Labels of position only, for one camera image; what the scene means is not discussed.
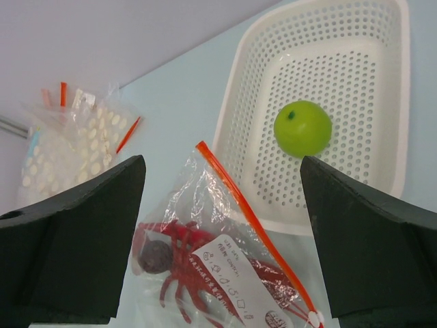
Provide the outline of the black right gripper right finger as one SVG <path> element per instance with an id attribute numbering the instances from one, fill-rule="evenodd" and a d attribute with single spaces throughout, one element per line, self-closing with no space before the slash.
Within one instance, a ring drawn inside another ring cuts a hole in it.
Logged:
<path id="1" fill-rule="evenodd" d="M 300 175 L 331 315 L 342 327 L 435 327 L 436 213 L 312 156 Z"/>

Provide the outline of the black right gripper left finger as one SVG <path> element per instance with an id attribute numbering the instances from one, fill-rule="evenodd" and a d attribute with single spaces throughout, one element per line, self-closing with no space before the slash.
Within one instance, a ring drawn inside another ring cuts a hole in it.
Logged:
<path id="1" fill-rule="evenodd" d="M 146 166 L 132 156 L 1 216 L 1 323 L 105 325 L 117 316 Z"/>

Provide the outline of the dark red toy fruit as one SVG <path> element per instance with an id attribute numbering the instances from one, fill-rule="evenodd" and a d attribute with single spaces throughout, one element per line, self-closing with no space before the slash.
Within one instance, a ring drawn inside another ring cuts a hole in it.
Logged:
<path id="1" fill-rule="evenodd" d="M 147 241 L 139 255 L 139 266 L 151 274 L 168 271 L 173 262 L 172 248 L 164 241 Z"/>

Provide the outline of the red toy lobster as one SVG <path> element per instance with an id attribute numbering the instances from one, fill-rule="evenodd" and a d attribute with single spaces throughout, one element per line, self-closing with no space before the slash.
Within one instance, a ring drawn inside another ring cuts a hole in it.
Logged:
<path id="1" fill-rule="evenodd" d="M 182 295 L 187 291 L 193 305 L 206 315 L 215 327 L 221 323 L 213 319 L 202 293 L 214 297 L 243 325 L 254 327 L 292 327 L 293 314 L 306 323 L 309 314 L 296 302 L 298 291 L 285 273 L 276 265 L 247 258 L 228 235 L 215 236 L 197 229 L 192 221 L 186 225 L 174 220 L 170 223 L 142 223 L 137 228 L 132 255 L 139 266 L 139 255 L 147 241 L 166 242 L 173 251 L 173 262 L 160 289 L 160 304 L 173 282 L 178 287 L 175 301 L 187 323 Z M 139 271 L 146 273 L 140 266 Z"/>

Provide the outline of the clear bag with orange zipper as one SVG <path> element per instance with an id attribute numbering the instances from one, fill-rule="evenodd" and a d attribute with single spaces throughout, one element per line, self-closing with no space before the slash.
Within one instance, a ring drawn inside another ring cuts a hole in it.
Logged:
<path id="1" fill-rule="evenodd" d="M 324 317 L 204 142 L 135 230 L 149 327 L 323 327 Z"/>

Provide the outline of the white perforated plastic basket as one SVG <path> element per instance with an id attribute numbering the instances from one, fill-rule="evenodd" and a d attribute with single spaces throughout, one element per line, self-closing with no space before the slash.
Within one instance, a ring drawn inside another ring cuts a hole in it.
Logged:
<path id="1" fill-rule="evenodd" d="M 405 1 L 296 1 L 243 35 L 218 117 L 213 153 L 266 230 L 310 235 L 300 159 L 274 138 L 278 112 L 308 100 L 330 117 L 319 158 L 401 196 L 410 107 Z"/>

